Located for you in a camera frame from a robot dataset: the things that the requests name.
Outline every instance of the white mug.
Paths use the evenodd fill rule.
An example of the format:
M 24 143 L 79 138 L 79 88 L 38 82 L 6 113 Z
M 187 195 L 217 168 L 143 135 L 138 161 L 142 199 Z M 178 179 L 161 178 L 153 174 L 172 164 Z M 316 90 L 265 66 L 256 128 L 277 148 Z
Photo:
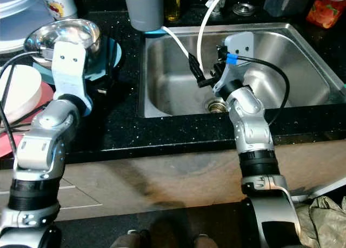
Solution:
M 74 0 L 44 0 L 50 14 L 56 19 L 77 18 Z

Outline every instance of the stainless steel bowl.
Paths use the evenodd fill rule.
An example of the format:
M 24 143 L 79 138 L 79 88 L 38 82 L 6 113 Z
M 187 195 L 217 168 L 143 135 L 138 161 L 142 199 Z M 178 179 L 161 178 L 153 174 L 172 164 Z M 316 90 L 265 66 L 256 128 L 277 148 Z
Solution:
M 54 48 L 58 41 L 82 44 L 88 55 L 88 65 L 97 59 L 101 48 L 98 26 L 84 19 L 64 19 L 44 25 L 32 32 L 24 42 L 24 51 L 37 51 L 41 46 Z M 33 59 L 42 66 L 51 67 L 51 61 L 36 55 Z

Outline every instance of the stainless steel sink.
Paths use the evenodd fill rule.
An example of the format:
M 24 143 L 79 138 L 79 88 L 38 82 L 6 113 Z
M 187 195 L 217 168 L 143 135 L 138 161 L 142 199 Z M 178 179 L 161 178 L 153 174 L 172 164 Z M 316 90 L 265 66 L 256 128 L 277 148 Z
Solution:
M 172 28 L 189 52 L 196 52 L 199 27 Z M 280 67 L 290 81 L 286 107 L 346 102 L 342 81 L 290 24 L 245 24 L 208 26 L 202 41 L 206 77 L 217 62 L 216 45 L 226 36 L 252 31 L 255 58 Z M 285 85 L 273 69 L 256 64 L 239 65 L 244 84 L 253 89 L 266 109 L 278 108 Z M 188 61 L 175 41 L 166 34 L 146 35 L 143 48 L 139 113 L 143 117 L 191 115 L 225 111 L 211 87 L 198 88 Z

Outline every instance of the gray cup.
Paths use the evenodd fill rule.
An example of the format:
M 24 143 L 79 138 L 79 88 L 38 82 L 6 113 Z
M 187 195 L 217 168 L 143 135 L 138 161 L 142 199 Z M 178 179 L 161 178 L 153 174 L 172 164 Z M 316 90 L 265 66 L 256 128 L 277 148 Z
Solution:
M 163 0 L 126 0 L 131 25 L 139 31 L 153 31 L 163 25 Z

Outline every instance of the sink drain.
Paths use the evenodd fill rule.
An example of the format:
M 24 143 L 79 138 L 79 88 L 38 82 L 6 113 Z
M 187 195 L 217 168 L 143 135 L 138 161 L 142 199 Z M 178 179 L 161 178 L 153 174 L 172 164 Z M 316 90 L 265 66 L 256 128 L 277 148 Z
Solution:
M 226 103 L 222 99 L 213 99 L 208 103 L 208 111 L 210 113 L 227 112 Z

